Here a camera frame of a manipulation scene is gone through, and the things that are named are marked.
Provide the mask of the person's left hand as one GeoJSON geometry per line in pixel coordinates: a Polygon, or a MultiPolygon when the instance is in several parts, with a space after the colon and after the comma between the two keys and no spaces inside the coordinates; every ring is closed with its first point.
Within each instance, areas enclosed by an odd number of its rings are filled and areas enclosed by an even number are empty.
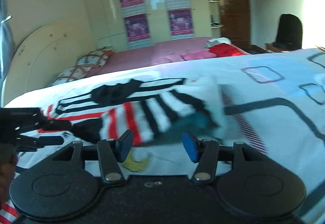
{"type": "Polygon", "coordinates": [[[18,157],[10,144],[1,144],[1,203],[9,200],[9,186],[15,176],[18,157]]]}

